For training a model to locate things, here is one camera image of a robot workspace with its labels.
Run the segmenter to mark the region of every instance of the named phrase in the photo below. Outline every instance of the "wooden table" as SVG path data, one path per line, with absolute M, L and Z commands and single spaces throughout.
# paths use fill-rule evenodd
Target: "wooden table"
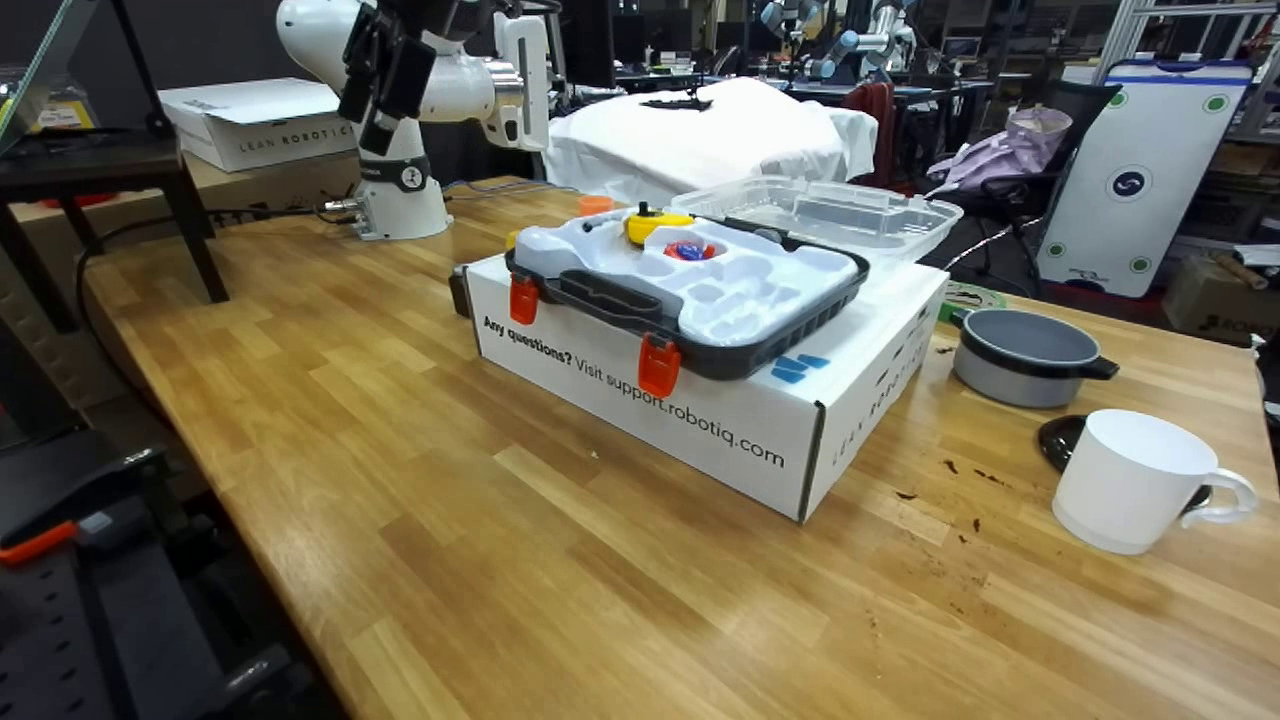
M 1277 718 L 1280 504 L 1248 351 L 1067 308 L 1127 404 L 1264 508 L 1141 559 L 1049 511 L 1049 421 L 924 376 L 796 528 L 477 360 L 443 277 L 571 213 L 452 193 L 428 243 L 318 221 L 114 252 L 93 291 L 355 718 Z

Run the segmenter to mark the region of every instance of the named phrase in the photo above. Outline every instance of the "black pot handle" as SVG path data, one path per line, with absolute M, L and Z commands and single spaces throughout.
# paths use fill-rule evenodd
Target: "black pot handle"
M 1120 363 L 1095 356 L 1093 363 L 1080 369 L 1080 376 L 1088 380 L 1112 380 L 1120 371 Z

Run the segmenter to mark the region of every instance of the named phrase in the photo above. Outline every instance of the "orange clip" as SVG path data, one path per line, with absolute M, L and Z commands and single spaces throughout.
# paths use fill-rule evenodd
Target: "orange clip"
M 514 322 L 534 325 L 537 322 L 537 282 L 534 277 L 514 277 Z
M 48 534 L 32 538 L 32 539 L 21 539 L 14 550 L 0 550 L 0 567 L 26 567 L 66 545 L 73 545 L 79 538 L 79 526 L 66 521 L 66 526 L 54 526 Z
M 673 341 L 640 335 L 640 393 L 673 398 L 681 380 L 681 350 Z

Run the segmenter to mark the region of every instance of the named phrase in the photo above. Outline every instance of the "cardboard box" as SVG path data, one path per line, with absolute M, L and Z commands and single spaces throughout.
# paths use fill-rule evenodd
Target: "cardboard box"
M 355 129 L 337 117 L 331 88 L 297 75 L 163 88 L 162 103 L 183 153 L 225 171 L 355 153 Z
M 1183 257 L 1163 297 L 1163 315 L 1182 333 L 1248 345 L 1252 333 L 1280 333 L 1280 291 L 1262 288 L 1234 257 Z
M 507 315 L 499 257 L 469 266 L 469 312 L 482 356 L 560 402 L 681 455 L 714 481 L 808 521 L 845 476 L 889 404 L 917 376 L 949 277 L 907 266 L 865 288 L 835 322 L 800 341 L 800 380 L 759 369 L 748 380 L 681 371 L 667 402 L 635 387 L 640 341 L 565 306 L 534 325 Z

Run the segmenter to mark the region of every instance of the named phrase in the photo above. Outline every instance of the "white machine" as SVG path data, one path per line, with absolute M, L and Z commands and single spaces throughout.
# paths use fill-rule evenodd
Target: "white machine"
M 359 239 L 426 239 L 447 229 L 422 125 L 482 119 L 498 149 L 549 149 L 544 8 L 493 13 L 498 56 L 469 56 L 372 0 L 282 0 L 277 34 L 302 68 L 340 91 L 340 117 L 359 125 L 359 186 L 343 199 Z
M 1077 149 L 1040 277 L 1146 297 L 1248 80 L 1245 66 L 1115 66 L 1106 86 L 1120 86 L 1120 96 Z
M 833 0 L 768 0 L 759 8 L 759 23 L 792 46 L 812 46 L 833 20 Z M 907 23 L 907 4 L 882 0 L 867 34 L 845 29 L 822 62 L 808 66 L 805 75 L 835 75 L 849 56 L 865 56 L 861 75 L 894 75 L 905 74 L 917 56 L 917 34 Z

